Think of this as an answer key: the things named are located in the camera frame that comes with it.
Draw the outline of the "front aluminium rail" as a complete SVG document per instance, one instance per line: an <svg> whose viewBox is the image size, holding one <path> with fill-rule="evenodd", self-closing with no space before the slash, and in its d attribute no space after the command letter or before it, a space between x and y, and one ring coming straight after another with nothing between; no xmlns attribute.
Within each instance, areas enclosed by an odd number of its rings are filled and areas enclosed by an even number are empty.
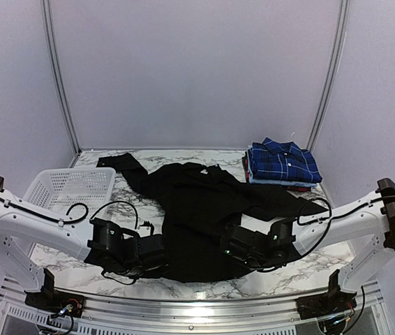
<svg viewBox="0 0 395 335"><path fill-rule="evenodd" d="M346 334L393 334L376 282L364 286L353 310L302 319L297 300L306 292L217 300L149 300L83 292L82 315L49 319L27 306L19 284L6 278L0 288L0 334L37 334L42 329L71 334L327 334L329 326L352 319Z"/></svg>

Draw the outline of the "aluminium frame post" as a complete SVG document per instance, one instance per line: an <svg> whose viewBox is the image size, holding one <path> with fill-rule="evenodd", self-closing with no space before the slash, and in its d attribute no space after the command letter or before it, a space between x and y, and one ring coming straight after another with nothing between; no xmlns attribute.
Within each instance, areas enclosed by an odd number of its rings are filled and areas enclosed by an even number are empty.
<svg viewBox="0 0 395 335"><path fill-rule="evenodd" d="M54 21L52 15L51 1L41 0L40 6L42 10L43 27L45 32L45 40L47 43L47 52L50 61L50 68L54 80L54 87L61 108L61 115L63 117L68 139L72 147L73 153L78 156L81 153L81 147L78 136L75 130L73 116L70 110L64 79L61 71L61 64L59 60L58 47L55 36Z"/></svg>
<svg viewBox="0 0 395 335"><path fill-rule="evenodd" d="M317 140L322 129L323 121L327 115L329 106L329 100L334 87L334 81L338 72L343 46L345 43L345 37L347 34L348 18L350 14L350 1L341 0L338 7L338 16L336 21L336 28L334 32L334 42L329 57L327 74L322 88L322 93L318 103L317 112L315 113L315 119L311 128L311 132L306 143L306 148L309 151L315 149Z"/></svg>

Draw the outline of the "white plastic basket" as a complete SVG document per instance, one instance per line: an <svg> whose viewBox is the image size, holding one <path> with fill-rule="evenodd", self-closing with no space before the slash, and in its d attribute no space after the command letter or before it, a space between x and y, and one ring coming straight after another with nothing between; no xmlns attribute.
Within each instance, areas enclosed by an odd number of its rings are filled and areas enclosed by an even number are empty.
<svg viewBox="0 0 395 335"><path fill-rule="evenodd" d="M59 214L83 203L93 214L110 200L115 176L110 167L44 170L32 181L23 200Z"/></svg>

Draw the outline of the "red plaid folded shirt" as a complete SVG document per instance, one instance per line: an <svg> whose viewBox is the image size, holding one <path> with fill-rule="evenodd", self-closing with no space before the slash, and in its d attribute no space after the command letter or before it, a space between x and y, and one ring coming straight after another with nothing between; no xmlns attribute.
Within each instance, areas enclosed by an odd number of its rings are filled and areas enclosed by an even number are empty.
<svg viewBox="0 0 395 335"><path fill-rule="evenodd" d="M243 169L244 169L246 166L249 166L247 155L245 155L245 156L242 158L242 166L243 166ZM296 192L307 192L307 191L310 191L310 190L312 189L312 188L296 187L296 186L282 186L282 187L283 187L284 189L288 190L288 191L296 191Z"/></svg>

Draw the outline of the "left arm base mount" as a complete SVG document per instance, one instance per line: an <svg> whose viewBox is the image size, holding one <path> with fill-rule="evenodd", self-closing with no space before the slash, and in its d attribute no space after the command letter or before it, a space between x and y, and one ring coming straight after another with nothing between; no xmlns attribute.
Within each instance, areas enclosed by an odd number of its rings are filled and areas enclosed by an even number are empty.
<svg viewBox="0 0 395 335"><path fill-rule="evenodd" d="M69 292L54 290L53 292L26 292L25 304L40 310L48 311L52 314L59 312L67 305L72 308L68 313L74 318L80 318L83 314L86 298Z"/></svg>

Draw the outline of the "blue plaid folded shirt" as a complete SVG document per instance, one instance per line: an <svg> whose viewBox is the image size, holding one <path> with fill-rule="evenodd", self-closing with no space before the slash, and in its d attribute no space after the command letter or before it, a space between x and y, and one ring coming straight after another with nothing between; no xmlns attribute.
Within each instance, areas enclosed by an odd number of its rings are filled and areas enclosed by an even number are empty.
<svg viewBox="0 0 395 335"><path fill-rule="evenodd" d="M256 179L319 184L322 175L312 153L294 142L266 137L247 149L248 165Z"/></svg>

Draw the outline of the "left aluminium frame post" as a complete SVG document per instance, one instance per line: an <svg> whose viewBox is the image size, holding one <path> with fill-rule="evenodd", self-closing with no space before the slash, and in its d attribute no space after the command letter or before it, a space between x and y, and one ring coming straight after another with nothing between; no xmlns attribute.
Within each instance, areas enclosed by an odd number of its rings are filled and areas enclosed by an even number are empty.
<svg viewBox="0 0 395 335"><path fill-rule="evenodd" d="M78 136L75 130L73 116L70 110L64 79L61 71L61 64L59 60L58 47L55 36L54 21L52 15L51 1L41 0L40 6L42 10L43 27L45 32L45 40L47 43L47 52L50 61L50 68L54 80L54 87L61 108L61 115L63 117L68 139L72 147L73 153L78 156L81 153L81 147Z"/></svg>

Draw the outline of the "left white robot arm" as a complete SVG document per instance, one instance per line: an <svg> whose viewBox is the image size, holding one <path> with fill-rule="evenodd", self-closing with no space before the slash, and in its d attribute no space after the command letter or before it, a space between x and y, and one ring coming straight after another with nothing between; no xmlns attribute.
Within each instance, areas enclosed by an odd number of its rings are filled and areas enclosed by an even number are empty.
<svg viewBox="0 0 395 335"><path fill-rule="evenodd" d="M159 234L140 236L93 215L72 218L34 206L3 187L0 177L0 265L31 297L49 311L62 305L54 289L54 275L35 265L14 239L26 239L55 248L104 273L137 280L167 264L163 238Z"/></svg>

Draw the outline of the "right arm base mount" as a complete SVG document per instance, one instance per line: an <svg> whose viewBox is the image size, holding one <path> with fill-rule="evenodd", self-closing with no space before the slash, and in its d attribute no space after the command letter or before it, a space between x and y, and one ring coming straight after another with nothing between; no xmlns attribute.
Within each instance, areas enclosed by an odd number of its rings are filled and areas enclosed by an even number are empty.
<svg viewBox="0 0 395 335"><path fill-rule="evenodd" d="M300 297L296 300L297 312L301 320L320 318L355 308L356 294L343 294L328 297L328 293Z"/></svg>

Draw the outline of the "black long sleeve shirt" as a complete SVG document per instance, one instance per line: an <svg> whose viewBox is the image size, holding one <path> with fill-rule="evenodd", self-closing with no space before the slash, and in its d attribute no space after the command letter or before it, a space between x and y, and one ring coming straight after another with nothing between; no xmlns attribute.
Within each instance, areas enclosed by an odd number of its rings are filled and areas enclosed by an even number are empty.
<svg viewBox="0 0 395 335"><path fill-rule="evenodd" d="M240 182L217 165L171 163L147 172L126 153L100 158L97 166L121 173L134 192L157 201L165 212L162 237L168 265L144 273L143 278L181 283L241 278L251 270L220 251L219 241L240 225L243 215L268 222L300 211L306 215L324 211L279 186Z"/></svg>

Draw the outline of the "right aluminium frame post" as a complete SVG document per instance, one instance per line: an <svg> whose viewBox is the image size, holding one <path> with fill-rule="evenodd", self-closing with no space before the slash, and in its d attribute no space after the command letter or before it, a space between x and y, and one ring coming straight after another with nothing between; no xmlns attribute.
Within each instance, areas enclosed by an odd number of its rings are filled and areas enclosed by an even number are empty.
<svg viewBox="0 0 395 335"><path fill-rule="evenodd" d="M306 143L306 148L309 151L315 149L317 140L322 129L323 121L327 115L329 106L329 100L334 87L334 81L338 72L343 46L345 43L345 37L347 34L348 18L350 14L350 1L341 0L338 7L338 16L336 21L336 28L334 32L334 42L329 57L327 74L322 88L322 93L318 103L317 112L315 113L315 119L311 128L311 132Z"/></svg>

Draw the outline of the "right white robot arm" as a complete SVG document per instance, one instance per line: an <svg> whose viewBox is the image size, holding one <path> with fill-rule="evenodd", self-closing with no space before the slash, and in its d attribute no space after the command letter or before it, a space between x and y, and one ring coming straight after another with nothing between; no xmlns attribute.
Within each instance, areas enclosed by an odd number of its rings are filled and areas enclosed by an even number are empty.
<svg viewBox="0 0 395 335"><path fill-rule="evenodd" d="M355 202L319 214L286 218L271 224L267 234L242 226L221 238L222 252L243 266L278 269L332 244L370 236L353 261L331 277L320 307L333 313L355 295L370 277L395 258L395 183L384 178L378 188Z"/></svg>

